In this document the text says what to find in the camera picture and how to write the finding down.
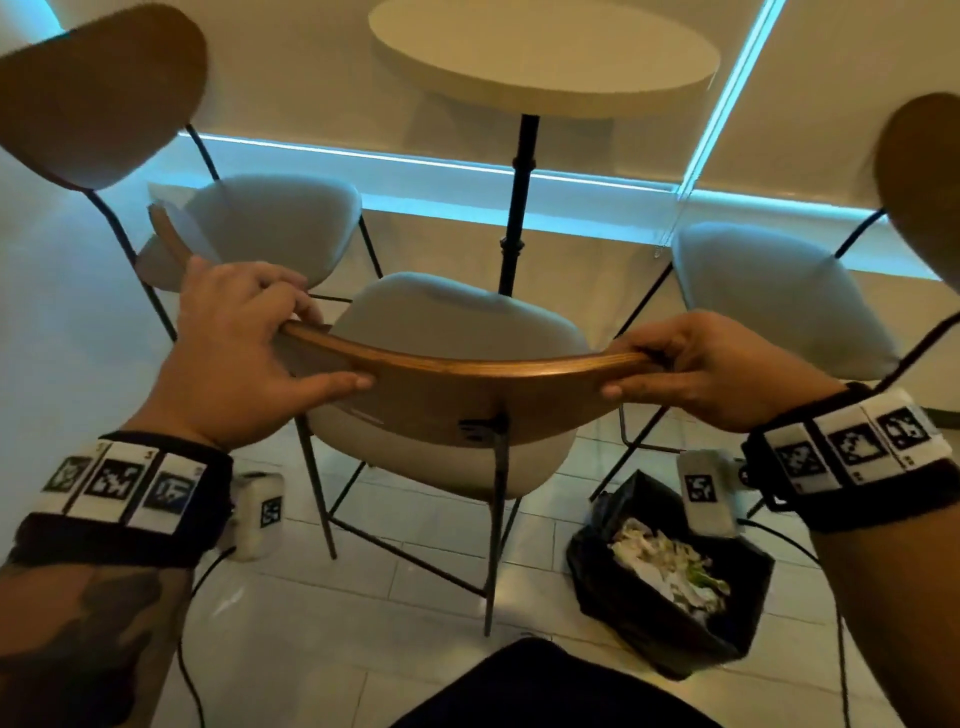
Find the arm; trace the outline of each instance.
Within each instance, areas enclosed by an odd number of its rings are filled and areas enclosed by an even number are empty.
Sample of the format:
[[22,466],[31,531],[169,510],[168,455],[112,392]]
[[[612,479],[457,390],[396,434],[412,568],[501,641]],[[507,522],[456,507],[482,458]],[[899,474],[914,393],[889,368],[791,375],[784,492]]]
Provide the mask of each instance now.
[[[639,327],[611,349],[662,352],[674,368],[612,382],[605,396],[677,406],[728,431],[763,427],[845,389],[718,314],[692,312]],[[900,487],[924,478],[955,490],[960,474],[952,465],[933,474],[926,468]],[[960,505],[884,525],[811,531],[853,638],[909,728],[960,726],[958,533]]]
[[[295,414],[369,388],[369,377],[348,372],[293,379],[276,361],[271,341],[281,323],[295,312],[320,321],[304,285],[299,275],[266,263],[209,268],[191,260],[180,296],[180,339],[123,429],[173,453],[178,443],[181,454],[198,446],[229,451],[270,435]],[[228,471],[209,469],[191,504],[205,502],[201,489],[227,488]],[[38,518],[53,529],[45,535],[72,533],[71,523],[78,523],[33,514],[0,569],[0,724],[148,726],[183,628],[193,570],[71,563],[70,536],[60,538],[62,563],[23,566],[17,554]],[[82,527],[89,529],[84,548],[97,538],[106,544],[117,529],[141,538],[117,523]],[[163,538],[173,544],[181,531]]]

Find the person's left hand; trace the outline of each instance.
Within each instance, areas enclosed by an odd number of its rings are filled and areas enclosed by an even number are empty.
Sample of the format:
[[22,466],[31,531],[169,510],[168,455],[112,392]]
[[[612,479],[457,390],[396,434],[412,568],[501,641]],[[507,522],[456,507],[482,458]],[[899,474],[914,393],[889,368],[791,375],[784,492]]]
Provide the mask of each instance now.
[[293,314],[321,324],[298,273],[269,263],[211,266],[190,259],[179,337],[140,410],[123,429],[174,435],[223,450],[273,434],[313,407],[370,389],[373,378],[287,373],[271,342]]

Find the wooden chair backrest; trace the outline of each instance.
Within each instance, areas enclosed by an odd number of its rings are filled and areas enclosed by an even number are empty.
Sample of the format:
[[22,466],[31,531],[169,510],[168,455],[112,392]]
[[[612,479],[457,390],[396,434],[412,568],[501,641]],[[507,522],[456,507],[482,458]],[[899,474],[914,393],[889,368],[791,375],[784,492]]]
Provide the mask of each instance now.
[[932,93],[900,107],[880,135],[874,177],[907,245],[960,293],[960,96]]
[[[157,236],[179,263],[209,247],[185,211],[166,205],[149,211]],[[600,396],[604,383],[661,371],[641,353],[532,361],[414,356],[348,341],[298,321],[280,327],[275,345],[297,376],[342,370],[376,376],[370,392],[338,403],[350,414],[405,437],[459,447],[490,447],[461,423],[500,414],[509,418],[511,445],[568,432],[614,409]]]
[[0,146],[50,182],[102,189],[189,123],[205,85],[194,22],[136,6],[0,58]]

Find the floor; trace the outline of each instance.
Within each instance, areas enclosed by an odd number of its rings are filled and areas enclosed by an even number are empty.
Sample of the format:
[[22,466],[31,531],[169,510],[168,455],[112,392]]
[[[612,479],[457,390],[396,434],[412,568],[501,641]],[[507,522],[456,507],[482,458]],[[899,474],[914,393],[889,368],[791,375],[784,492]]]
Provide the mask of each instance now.
[[[135,213],[146,200],[136,195],[123,217],[132,237],[143,240],[145,216]],[[0,540],[9,542],[37,484],[63,454],[122,423],[142,401],[169,341],[83,199],[70,198],[56,214],[0,242]],[[330,307],[327,313],[335,315]],[[648,414],[631,410],[630,430]],[[658,426],[652,442],[737,444],[676,417]],[[319,444],[316,452],[329,502],[355,463]],[[560,471],[524,499],[500,570],[489,638],[478,597],[386,551],[338,532],[341,556],[330,562],[290,428],[238,452],[239,468],[285,474],[287,520],[279,552],[252,564],[224,563],[190,609],[186,660],[207,724],[382,728],[498,647],[535,632],[663,685],[727,728],[841,726],[827,582],[773,537],[753,537],[778,564],[754,648],[739,663],[666,683],[609,629],[580,614],[564,574],[564,547],[587,513],[587,495],[621,452],[615,418],[587,425]],[[634,468],[676,482],[669,455],[643,452],[622,474]],[[341,511],[348,522],[482,581],[485,506],[382,471],[365,471],[361,479]],[[808,542],[793,517],[759,519]],[[850,679],[855,726],[900,725],[855,650]],[[173,669],[155,726],[196,725]]]

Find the white tabletop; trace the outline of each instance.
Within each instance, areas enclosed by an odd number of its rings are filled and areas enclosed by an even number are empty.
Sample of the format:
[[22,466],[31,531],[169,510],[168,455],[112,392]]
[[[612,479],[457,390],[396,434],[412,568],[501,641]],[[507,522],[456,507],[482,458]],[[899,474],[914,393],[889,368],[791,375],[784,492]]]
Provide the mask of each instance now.
[[601,0],[387,0],[370,27],[417,85],[519,113],[640,116],[699,95],[720,63],[685,26]]

